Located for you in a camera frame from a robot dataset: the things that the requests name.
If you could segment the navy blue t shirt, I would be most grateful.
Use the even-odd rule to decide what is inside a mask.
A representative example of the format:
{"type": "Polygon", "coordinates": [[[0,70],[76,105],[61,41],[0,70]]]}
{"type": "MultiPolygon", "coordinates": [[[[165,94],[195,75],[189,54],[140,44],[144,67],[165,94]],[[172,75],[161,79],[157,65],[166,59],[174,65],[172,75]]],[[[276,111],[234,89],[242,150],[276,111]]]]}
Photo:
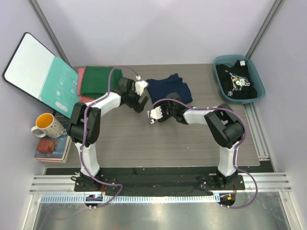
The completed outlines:
{"type": "Polygon", "coordinates": [[[170,75],[166,79],[155,80],[148,79],[147,90],[152,103],[166,98],[171,93],[177,93],[183,103],[188,104],[193,101],[191,91],[183,79],[177,73],[170,75]]]}

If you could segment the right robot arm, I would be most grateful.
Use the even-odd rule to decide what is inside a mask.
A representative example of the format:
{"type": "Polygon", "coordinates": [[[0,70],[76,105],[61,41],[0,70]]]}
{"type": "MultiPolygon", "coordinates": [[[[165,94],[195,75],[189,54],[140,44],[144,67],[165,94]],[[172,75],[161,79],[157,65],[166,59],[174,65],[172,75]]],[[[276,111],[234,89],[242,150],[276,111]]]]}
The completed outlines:
{"type": "Polygon", "coordinates": [[[170,96],[176,98],[164,98],[153,104],[153,109],[148,112],[151,123],[173,117],[185,125],[207,125],[220,151],[215,182],[222,189],[232,187],[238,175],[238,148],[246,137],[244,121],[226,103],[198,108],[181,102],[176,93],[170,96]]]}

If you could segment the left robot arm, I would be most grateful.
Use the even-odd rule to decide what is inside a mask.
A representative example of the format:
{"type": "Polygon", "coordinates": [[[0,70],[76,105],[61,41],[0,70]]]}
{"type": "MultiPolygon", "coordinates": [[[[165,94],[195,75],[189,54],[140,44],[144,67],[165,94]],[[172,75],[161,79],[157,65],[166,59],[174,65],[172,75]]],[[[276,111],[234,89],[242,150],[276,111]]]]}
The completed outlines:
{"type": "Polygon", "coordinates": [[[145,96],[141,102],[139,99],[147,87],[148,82],[142,80],[140,76],[137,76],[136,80],[122,78],[114,88],[111,88],[109,80],[107,92],[103,96],[89,103],[78,102],[74,105],[68,135],[78,150],[81,162],[80,174],[71,177],[75,182],[74,191],[98,191],[104,185],[111,185],[101,179],[96,154],[95,145],[100,135],[101,117],[123,104],[137,113],[142,112],[148,97],[145,96]]]}

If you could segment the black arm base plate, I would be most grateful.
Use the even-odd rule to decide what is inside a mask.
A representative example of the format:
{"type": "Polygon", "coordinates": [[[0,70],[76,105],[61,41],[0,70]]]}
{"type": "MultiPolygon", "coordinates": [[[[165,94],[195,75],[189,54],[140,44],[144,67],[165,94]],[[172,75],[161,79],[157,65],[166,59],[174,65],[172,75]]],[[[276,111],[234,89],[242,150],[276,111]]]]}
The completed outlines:
{"type": "Polygon", "coordinates": [[[123,188],[145,190],[165,189],[171,193],[177,188],[194,188],[203,191],[244,190],[276,181],[273,172],[240,172],[227,182],[217,175],[213,167],[164,167],[164,168],[101,168],[98,179],[105,183],[122,184],[123,188]]]}

